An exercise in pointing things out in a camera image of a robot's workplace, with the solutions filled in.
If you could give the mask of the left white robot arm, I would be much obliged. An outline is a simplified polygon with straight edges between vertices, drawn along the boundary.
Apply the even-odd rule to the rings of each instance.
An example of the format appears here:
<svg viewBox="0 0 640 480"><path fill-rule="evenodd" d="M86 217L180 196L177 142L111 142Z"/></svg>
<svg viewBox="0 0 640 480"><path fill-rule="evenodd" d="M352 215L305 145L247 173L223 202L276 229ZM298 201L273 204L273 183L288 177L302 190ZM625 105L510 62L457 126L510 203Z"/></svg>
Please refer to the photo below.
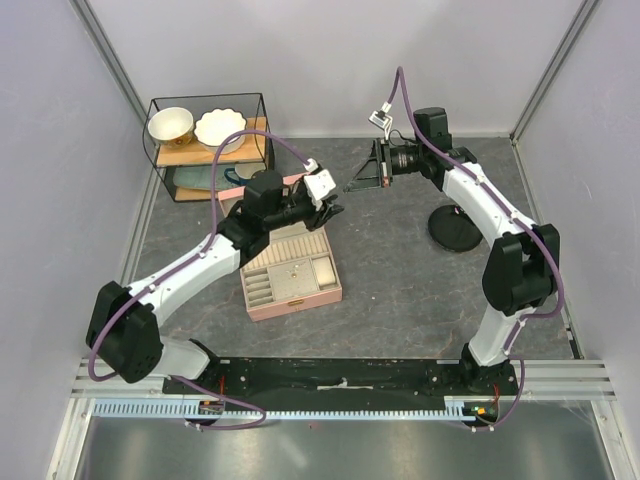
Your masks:
<svg viewBox="0 0 640 480"><path fill-rule="evenodd" d="M322 167L291 185L275 171L260 172L214 231L190 252L128 286L115 281L104 285L86 335L90 378L108 380L96 371L97 360L103 360L111 377L129 384L162 375L184 377L198 393L215 389L220 371L211 363L211 353L195 341L163 338L162 322L205 287L256 258L273 231L298 223L314 231L341 213L335 188L332 175Z"/></svg>

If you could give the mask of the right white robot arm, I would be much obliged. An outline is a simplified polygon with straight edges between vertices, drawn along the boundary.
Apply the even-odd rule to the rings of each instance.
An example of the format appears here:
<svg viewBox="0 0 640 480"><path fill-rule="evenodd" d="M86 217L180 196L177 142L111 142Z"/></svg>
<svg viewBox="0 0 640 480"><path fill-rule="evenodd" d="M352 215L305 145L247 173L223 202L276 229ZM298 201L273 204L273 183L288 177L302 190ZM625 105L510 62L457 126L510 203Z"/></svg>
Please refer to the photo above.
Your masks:
<svg viewBox="0 0 640 480"><path fill-rule="evenodd" d="M454 148L444 109L419 109L413 119L426 140L399 146L374 140L369 158L344 190L387 188L398 175L419 173L461 209L490 246L482 277L488 306L457 366L460 386L477 394L508 370L508 353L526 316L557 292L553 270L560 236L554 226L535 224L492 191L470 151Z"/></svg>

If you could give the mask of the pink jewelry box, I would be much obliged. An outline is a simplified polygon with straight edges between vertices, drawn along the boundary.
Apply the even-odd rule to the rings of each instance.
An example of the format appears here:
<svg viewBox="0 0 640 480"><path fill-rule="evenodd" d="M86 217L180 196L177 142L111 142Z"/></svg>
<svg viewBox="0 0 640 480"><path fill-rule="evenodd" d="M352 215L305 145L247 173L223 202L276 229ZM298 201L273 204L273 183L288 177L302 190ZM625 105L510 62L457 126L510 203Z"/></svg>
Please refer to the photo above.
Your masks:
<svg viewBox="0 0 640 480"><path fill-rule="evenodd" d="M342 285L324 228L342 207L334 195L316 206L301 174L260 172L218 195L217 232L239 251L246 309L252 321L342 300Z"/></svg>

